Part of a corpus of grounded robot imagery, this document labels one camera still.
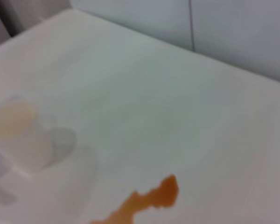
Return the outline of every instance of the spill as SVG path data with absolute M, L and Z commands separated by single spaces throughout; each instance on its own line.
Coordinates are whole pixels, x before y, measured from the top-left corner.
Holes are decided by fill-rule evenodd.
M 178 185 L 174 175 L 166 177 L 158 188 L 144 195 L 134 191 L 120 206 L 104 221 L 93 221 L 90 224 L 133 224 L 133 216 L 139 212 L 154 208 L 169 208 L 175 204 L 178 195 Z

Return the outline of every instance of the clear plastic container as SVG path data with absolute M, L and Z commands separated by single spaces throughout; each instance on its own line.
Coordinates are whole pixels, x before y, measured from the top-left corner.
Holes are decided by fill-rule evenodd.
M 0 105 L 0 153 L 25 174 L 43 169 L 52 158 L 51 139 L 36 108 L 25 100 Z

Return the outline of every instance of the food stain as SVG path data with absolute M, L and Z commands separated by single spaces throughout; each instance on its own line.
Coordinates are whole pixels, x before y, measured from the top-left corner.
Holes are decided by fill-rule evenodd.
M 118 210 L 104 221 L 93 221 L 90 224 L 133 224 L 133 216 L 149 207 L 169 208 L 175 204 L 178 195 L 178 185 L 174 175 L 166 177 L 158 188 L 144 195 L 134 191 Z

